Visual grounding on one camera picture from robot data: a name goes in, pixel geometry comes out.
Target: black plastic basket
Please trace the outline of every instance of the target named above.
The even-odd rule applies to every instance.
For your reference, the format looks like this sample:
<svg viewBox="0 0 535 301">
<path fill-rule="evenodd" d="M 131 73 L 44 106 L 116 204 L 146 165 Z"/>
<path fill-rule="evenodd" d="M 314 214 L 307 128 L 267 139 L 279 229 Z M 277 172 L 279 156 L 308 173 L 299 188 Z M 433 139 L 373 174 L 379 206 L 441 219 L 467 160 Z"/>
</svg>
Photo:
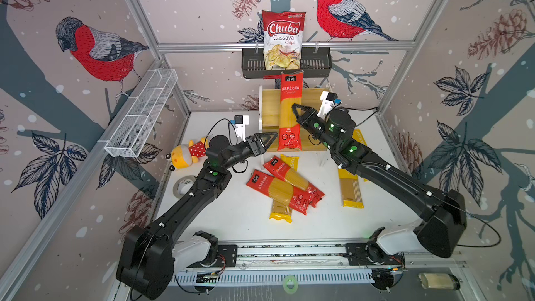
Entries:
<svg viewBox="0 0 535 301">
<path fill-rule="evenodd" d="M 284 70 L 286 73 L 303 70 L 304 78 L 329 77 L 332 68 L 331 49 L 328 47 L 303 48 L 301 51 L 301 68 Z M 241 52 L 241 69 L 244 78 L 264 78 L 264 76 L 280 75 L 283 70 L 266 70 L 264 66 L 264 48 L 243 48 Z"/>
</svg>

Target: white wire mesh basket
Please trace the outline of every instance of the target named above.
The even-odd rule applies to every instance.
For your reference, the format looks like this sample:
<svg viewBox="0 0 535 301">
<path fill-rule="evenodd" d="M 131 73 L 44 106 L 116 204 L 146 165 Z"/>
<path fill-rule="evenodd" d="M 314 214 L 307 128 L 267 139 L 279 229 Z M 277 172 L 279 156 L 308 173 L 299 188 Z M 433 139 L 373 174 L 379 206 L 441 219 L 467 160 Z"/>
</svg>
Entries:
<svg viewBox="0 0 535 301">
<path fill-rule="evenodd" d="M 174 69 L 156 69 L 104 147 L 113 157 L 138 157 L 177 83 Z"/>
</svg>

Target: green tape roll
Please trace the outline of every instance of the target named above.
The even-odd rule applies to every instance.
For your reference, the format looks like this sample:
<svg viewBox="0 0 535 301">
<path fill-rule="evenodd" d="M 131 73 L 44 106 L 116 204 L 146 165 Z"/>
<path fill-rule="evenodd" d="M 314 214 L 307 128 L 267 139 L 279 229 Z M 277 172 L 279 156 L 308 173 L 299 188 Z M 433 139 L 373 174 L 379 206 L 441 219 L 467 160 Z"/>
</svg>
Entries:
<svg viewBox="0 0 535 301">
<path fill-rule="evenodd" d="M 292 282 L 294 284 L 293 288 L 288 287 L 288 283 Z M 298 291 L 298 279 L 293 275 L 287 275 L 283 280 L 284 291 L 288 294 L 294 294 Z"/>
</svg>

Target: yellow stuffed animal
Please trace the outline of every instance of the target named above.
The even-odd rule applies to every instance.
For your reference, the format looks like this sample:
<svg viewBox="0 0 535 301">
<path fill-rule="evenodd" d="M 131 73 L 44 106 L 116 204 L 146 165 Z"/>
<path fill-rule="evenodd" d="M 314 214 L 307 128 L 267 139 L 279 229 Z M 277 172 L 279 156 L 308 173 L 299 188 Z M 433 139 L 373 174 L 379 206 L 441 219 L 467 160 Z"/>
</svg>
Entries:
<svg viewBox="0 0 535 301">
<path fill-rule="evenodd" d="M 206 156 L 206 149 L 204 149 L 205 141 L 206 148 L 208 148 L 208 139 L 203 137 L 195 144 L 191 140 L 187 146 L 185 144 L 179 145 L 165 155 L 165 159 L 171 161 L 169 170 L 175 171 L 176 169 L 183 169 L 193 163 L 199 162 L 199 157 Z"/>
</svg>

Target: white table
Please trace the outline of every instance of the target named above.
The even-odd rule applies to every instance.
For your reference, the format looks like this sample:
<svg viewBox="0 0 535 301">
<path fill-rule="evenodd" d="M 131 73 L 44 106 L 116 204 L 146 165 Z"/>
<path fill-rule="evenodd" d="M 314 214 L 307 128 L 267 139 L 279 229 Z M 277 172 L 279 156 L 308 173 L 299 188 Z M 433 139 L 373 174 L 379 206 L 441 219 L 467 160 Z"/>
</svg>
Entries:
<svg viewBox="0 0 535 301">
<path fill-rule="evenodd" d="M 370 111 L 350 110 L 352 119 L 359 123 Z M 232 120 L 235 115 L 249 115 L 250 125 L 246 127 L 246 136 L 258 130 L 257 111 L 226 111 L 192 113 L 186 128 L 183 144 L 189 140 L 197 142 L 221 118 Z M 228 135 L 225 122 L 217 124 L 210 136 Z M 373 116 L 358 127 L 366 144 L 388 163 L 397 166 L 386 139 Z M 266 153 L 268 161 L 274 153 Z M 359 179 L 364 209 L 342 207 L 340 186 L 336 164 L 327 160 L 319 167 L 317 152 L 295 152 L 289 156 L 299 156 L 298 172 L 325 193 L 317 208 L 310 207 L 307 216 L 293 212 L 292 223 L 270 219 L 272 199 L 247 187 L 245 184 L 254 169 L 262 169 L 261 158 L 249 158 L 249 167 L 243 174 L 232 172 L 232 179 L 227 188 L 213 203 L 199 213 L 180 237 L 181 241 L 189 239 L 197 231 L 206 231 L 220 241 L 330 241 L 369 237 L 379 227 L 390 227 L 415 221 L 418 216 L 397 198 L 370 181 Z M 157 216 L 161 216 L 177 198 L 172 193 L 173 185 L 186 175 L 197 175 L 201 170 L 203 157 L 199 163 L 186 169 L 171 172 Z M 244 164 L 238 164 L 241 171 Z"/>
</svg>

